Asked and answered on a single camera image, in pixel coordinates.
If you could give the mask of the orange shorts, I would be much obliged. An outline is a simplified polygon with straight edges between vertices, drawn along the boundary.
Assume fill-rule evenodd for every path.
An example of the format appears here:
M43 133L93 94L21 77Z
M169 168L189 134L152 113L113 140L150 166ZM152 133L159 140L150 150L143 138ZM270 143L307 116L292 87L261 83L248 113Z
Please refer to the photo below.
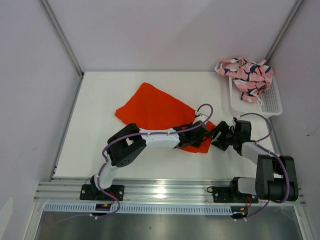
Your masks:
M196 119L196 110L144 82L115 116L124 124L136 124L144 132L169 132L174 127L191 124Z

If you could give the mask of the pink patterned shorts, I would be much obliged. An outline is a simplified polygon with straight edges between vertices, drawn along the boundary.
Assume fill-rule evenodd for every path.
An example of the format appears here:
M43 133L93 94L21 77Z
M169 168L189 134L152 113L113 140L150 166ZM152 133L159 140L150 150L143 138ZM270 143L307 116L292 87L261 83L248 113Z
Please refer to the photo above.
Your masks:
M230 77L240 91L240 100L248 103L262 103L261 96L271 87L274 76L273 68L265 60L255 62L243 57L221 60L214 70Z

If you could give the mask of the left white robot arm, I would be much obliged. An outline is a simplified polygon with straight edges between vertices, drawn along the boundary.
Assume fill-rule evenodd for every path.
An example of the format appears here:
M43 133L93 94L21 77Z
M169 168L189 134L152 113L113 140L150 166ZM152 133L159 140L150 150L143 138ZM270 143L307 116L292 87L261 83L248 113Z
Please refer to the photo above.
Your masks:
M105 199L118 169L131 164L146 147L198 148L207 132L208 127L202 120L167 130L148 130L135 123L128 124L113 135L102 150L105 163L90 180L91 194L97 200Z

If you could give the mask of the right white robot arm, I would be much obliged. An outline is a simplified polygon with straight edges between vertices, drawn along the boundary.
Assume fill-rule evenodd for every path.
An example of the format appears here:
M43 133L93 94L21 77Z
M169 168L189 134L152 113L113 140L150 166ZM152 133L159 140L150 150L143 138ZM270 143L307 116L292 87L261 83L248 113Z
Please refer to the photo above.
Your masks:
M233 126L220 122L212 131L213 146L222 151L232 147L240 156L256 165L255 177L234 177L228 187L213 187L216 203L243 203L246 199L257 203L295 202L299 188L294 159L267 150L251 139L252 125L246 120L235 120Z

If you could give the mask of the white plastic basket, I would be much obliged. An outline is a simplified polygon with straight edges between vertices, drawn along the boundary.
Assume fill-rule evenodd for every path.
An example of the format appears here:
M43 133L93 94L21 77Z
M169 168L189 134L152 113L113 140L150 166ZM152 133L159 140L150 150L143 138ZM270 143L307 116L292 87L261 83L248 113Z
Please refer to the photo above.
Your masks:
M283 112L283 107L281 103L281 97L279 93L278 83L276 77L272 79L270 88L263 93L260 97L260 102L247 102L241 100L241 92L236 88L229 77L229 98L230 106L234 112L237 113L257 113L269 118L271 116L279 116Z

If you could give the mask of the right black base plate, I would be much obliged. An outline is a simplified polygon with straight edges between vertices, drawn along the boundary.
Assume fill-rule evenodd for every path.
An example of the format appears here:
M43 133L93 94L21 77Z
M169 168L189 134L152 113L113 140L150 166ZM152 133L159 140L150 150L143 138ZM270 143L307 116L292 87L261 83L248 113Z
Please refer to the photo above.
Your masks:
M206 191L212 195L214 203L257 204L259 202L251 194L240 193L230 186L209 186Z

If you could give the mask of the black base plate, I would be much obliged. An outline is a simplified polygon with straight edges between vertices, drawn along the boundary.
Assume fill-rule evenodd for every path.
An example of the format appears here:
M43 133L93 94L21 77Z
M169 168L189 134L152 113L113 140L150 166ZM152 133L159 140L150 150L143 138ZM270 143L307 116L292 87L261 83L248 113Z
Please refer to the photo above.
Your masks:
M124 185L112 185L110 188L105 189L109 195L114 196L119 201L122 201L124 198L125 193L125 186ZM112 201L114 200L112 197L106 195L99 189L93 187L90 184L83 184L81 187L80 200L85 201Z
M230 186L209 186L206 191L212 195L214 203L257 204L259 202L251 194L240 193Z

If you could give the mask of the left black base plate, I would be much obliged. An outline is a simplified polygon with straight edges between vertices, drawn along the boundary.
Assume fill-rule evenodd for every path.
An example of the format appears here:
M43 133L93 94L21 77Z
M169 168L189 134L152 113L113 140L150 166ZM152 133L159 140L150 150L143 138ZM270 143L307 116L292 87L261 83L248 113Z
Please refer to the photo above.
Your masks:
M124 185L112 185L110 188L105 189L109 195L114 196L119 201L122 201L124 198L125 193L125 186ZM80 200L85 201L112 201L114 200L112 197L106 195L99 189L93 187L90 184L83 184L81 187Z

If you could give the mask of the aluminium mounting rail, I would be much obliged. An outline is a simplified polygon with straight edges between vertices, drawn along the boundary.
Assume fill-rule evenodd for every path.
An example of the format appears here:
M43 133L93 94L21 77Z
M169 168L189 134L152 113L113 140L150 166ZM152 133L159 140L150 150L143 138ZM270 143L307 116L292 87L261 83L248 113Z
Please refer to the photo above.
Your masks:
M79 202L82 185L89 183L80 179L53 179L41 181L35 192L35 202ZM227 187L230 180L179 180L179 179L120 179L115 185L124 186L122 203L209 205L213 197L207 188Z

